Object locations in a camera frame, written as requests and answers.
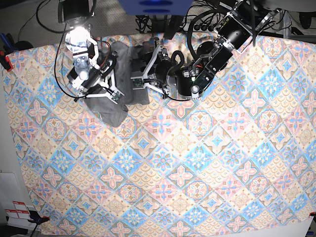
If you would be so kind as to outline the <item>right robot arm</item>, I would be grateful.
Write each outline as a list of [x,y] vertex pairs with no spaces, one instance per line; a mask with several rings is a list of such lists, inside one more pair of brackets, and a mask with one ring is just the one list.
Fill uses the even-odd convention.
[[81,98],[108,98],[114,104],[124,95],[115,81],[117,53],[111,45],[102,53],[98,42],[91,35],[91,27],[86,23],[94,14],[96,1],[89,6],[87,0],[60,0],[58,2],[58,22],[65,23],[65,45],[73,55],[73,68],[67,75],[69,84],[77,92],[71,96],[74,101]]

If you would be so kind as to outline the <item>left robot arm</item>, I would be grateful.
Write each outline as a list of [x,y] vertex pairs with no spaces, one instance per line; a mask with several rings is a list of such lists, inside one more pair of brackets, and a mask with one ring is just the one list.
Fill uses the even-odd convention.
[[169,90],[174,88],[180,96],[178,101],[200,98],[216,74],[226,67],[233,51],[242,53],[240,47],[248,39],[255,42],[256,36],[272,22],[280,9],[268,9],[252,0],[239,0],[213,28],[216,39],[204,42],[194,50],[192,36],[195,23],[211,13],[222,12],[208,10],[189,24],[186,39],[193,57],[189,63],[185,63],[180,50],[168,55],[167,49],[155,38],[154,51],[140,58],[141,68],[132,74],[133,89],[151,88],[163,98],[169,98]]

